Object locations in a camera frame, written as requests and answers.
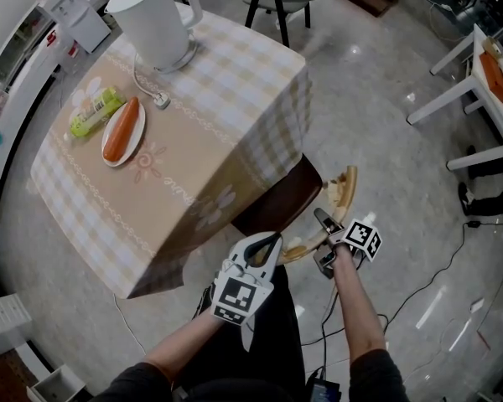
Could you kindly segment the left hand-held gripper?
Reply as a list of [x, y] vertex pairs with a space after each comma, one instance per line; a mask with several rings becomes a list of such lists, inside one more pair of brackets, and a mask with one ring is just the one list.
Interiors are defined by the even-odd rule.
[[210, 313], [238, 327], [247, 325], [273, 292], [282, 247], [283, 237], [273, 231], [239, 240], [215, 277]]

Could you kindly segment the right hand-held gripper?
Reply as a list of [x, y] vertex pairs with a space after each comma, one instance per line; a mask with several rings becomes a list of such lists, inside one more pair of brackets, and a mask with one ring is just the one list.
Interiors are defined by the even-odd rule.
[[347, 227], [339, 224], [322, 208], [314, 210], [314, 217], [326, 231], [326, 244], [321, 245], [313, 255], [320, 272], [328, 279], [334, 277], [332, 264], [336, 259], [335, 249], [346, 244], [350, 249], [356, 249], [364, 258], [372, 262], [382, 246], [382, 237], [377, 228], [358, 219], [352, 219]]

